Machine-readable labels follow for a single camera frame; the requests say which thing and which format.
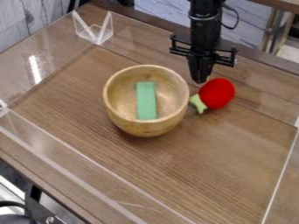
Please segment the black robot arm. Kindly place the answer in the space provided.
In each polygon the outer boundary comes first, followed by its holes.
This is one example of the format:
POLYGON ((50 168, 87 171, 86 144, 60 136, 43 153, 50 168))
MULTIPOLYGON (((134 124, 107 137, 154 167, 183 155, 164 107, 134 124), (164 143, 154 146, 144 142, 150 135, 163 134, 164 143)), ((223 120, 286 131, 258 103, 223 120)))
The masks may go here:
POLYGON ((227 0, 188 0, 191 8, 190 37, 184 38, 175 33, 170 36, 170 53, 183 56, 188 60, 191 79, 202 84, 207 81, 215 65, 234 67, 237 63, 238 48, 221 48, 221 31, 226 27, 234 30, 239 25, 238 11, 227 4, 227 0), (233 26, 222 22, 223 10, 234 11, 237 23, 233 26))

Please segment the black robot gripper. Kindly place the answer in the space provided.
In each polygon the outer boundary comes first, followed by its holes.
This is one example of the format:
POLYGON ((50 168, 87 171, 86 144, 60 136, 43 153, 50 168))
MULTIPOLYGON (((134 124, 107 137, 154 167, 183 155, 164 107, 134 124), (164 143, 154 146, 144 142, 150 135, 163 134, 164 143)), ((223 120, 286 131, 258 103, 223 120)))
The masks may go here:
POLYGON ((219 42, 212 50, 204 51, 194 50, 190 39, 183 35, 171 34, 170 40, 170 53, 183 57, 188 57, 191 78, 196 83, 204 83, 207 81, 207 78, 211 75, 211 70, 214 68, 214 63, 227 67, 235 66, 237 54, 239 52, 235 46, 233 46, 230 49, 221 49, 222 42, 219 42), (202 58, 200 75, 198 58, 202 58))

